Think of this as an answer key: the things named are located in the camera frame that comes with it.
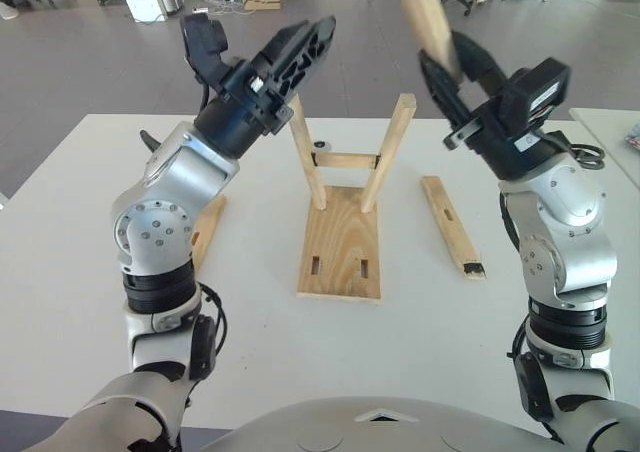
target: wooden plank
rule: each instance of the wooden plank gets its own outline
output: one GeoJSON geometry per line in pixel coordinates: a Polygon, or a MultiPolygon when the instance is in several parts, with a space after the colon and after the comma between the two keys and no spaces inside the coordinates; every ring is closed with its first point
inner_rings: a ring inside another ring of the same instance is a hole
{"type": "Polygon", "coordinates": [[[369,180],[362,193],[362,212],[369,212],[373,209],[384,178],[389,172],[389,168],[395,159],[396,152],[400,146],[400,141],[409,126],[409,122],[416,112],[416,98],[413,94],[400,94],[396,108],[391,116],[391,122],[384,136],[382,147],[380,147],[380,160],[375,170],[369,175],[369,180]]]}
{"type": "Polygon", "coordinates": [[[298,293],[379,300],[377,208],[360,212],[361,188],[326,190],[327,209],[309,207],[298,293]]]}
{"type": "Polygon", "coordinates": [[[302,162],[304,175],[307,177],[307,183],[311,190],[311,201],[316,209],[324,210],[327,208],[327,194],[324,190],[322,177],[320,177],[320,171],[316,168],[313,157],[311,156],[313,153],[311,136],[309,135],[309,128],[307,127],[304,110],[302,109],[298,95],[295,95],[293,99],[291,99],[289,107],[293,109],[293,117],[289,121],[289,126],[291,127],[293,140],[298,149],[300,162],[302,162]]]}
{"type": "Polygon", "coordinates": [[[420,47],[458,82],[460,63],[440,0],[401,0],[420,47]]]}
{"type": "Polygon", "coordinates": [[[314,155],[318,167],[344,169],[375,169],[378,156],[375,154],[343,154],[339,152],[318,152],[314,155]]]}
{"type": "Polygon", "coordinates": [[[437,176],[422,178],[422,188],[431,204],[433,215],[436,217],[440,232],[444,238],[453,263],[468,279],[484,279],[485,272],[482,262],[478,258],[462,222],[453,208],[447,191],[437,176]]]}
{"type": "Polygon", "coordinates": [[[191,236],[193,266],[196,273],[207,255],[209,243],[213,238],[216,227],[218,227],[220,216],[226,204],[227,198],[222,194],[218,195],[202,209],[196,220],[196,224],[193,227],[193,235],[191,236]]]}

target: mortise hole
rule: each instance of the mortise hole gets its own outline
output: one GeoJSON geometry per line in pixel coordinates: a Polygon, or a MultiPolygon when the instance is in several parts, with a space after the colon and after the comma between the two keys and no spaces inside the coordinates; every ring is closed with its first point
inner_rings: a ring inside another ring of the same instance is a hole
{"type": "Polygon", "coordinates": [[[318,275],[320,270],[320,257],[314,255],[311,259],[311,275],[318,275]]]}
{"type": "Polygon", "coordinates": [[[360,277],[362,277],[363,279],[369,278],[369,261],[368,260],[363,259],[360,261],[360,277]]]}

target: desk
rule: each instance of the desk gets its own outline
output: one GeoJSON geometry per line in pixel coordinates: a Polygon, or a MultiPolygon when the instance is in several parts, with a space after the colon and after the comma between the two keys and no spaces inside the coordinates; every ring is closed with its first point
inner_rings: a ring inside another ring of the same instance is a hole
{"type": "Polygon", "coordinates": [[[640,152],[624,140],[637,123],[640,112],[633,110],[571,109],[571,116],[593,135],[607,156],[618,164],[640,189],[640,152]]]}
{"type": "MultiPolygon", "coordinates": [[[[182,116],[89,115],[0,213],[0,409],[68,416],[127,371],[124,301],[109,220],[141,176],[144,128],[166,137],[182,116]]],[[[386,119],[310,119],[333,150],[376,153],[386,119]]],[[[576,122],[548,122],[574,141],[576,122]]],[[[382,302],[295,295],[309,191],[288,127],[260,138],[226,189],[199,279],[222,297],[230,334],[185,425],[235,428],[272,409],[337,395],[442,402],[542,432],[521,409],[505,357],[526,313],[520,261],[503,230],[496,179],[473,152],[448,152],[444,120],[414,119],[380,194],[382,302]],[[452,264],[420,177],[439,174],[487,279],[452,264]],[[466,184],[464,188],[456,184],[466,184]]],[[[323,169],[328,184],[368,171],[323,169]]],[[[609,303],[621,400],[640,405],[640,197],[615,163],[607,230],[620,255],[609,303]]]]}

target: wooden board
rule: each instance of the wooden board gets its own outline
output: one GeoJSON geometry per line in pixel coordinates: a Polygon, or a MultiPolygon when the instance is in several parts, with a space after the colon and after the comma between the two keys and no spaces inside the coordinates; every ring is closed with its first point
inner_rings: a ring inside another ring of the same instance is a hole
{"type": "Polygon", "coordinates": [[[440,0],[400,0],[420,47],[458,82],[462,72],[440,0]]]}
{"type": "Polygon", "coordinates": [[[218,227],[218,222],[220,221],[220,216],[222,215],[225,205],[227,205],[227,198],[220,194],[202,209],[196,220],[196,225],[193,227],[191,245],[193,246],[193,266],[196,273],[207,255],[209,243],[218,227]]]}
{"type": "Polygon", "coordinates": [[[454,264],[468,279],[484,279],[484,266],[449,200],[440,177],[426,176],[421,182],[454,264]]]}
{"type": "Polygon", "coordinates": [[[362,190],[329,186],[327,208],[309,206],[300,295],[380,299],[378,210],[360,212],[362,190]]]}
{"type": "Polygon", "coordinates": [[[340,152],[317,152],[313,158],[318,167],[341,169],[375,169],[378,156],[375,154],[346,154],[340,152]]]}

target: label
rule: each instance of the label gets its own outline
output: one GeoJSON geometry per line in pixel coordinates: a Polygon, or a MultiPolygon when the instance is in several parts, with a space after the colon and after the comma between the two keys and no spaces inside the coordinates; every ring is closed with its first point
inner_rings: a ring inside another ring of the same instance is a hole
{"type": "Polygon", "coordinates": [[[555,94],[556,91],[558,90],[558,87],[560,87],[560,82],[556,82],[551,87],[549,87],[547,90],[545,90],[542,94],[540,94],[538,96],[538,98],[531,103],[531,108],[529,109],[529,112],[532,112],[542,102],[544,102],[549,97],[551,97],[553,94],[555,94]]]}
{"type": "Polygon", "coordinates": [[[540,142],[540,137],[529,132],[516,140],[513,145],[515,145],[520,152],[524,152],[528,148],[536,145],[538,142],[540,142]]]}

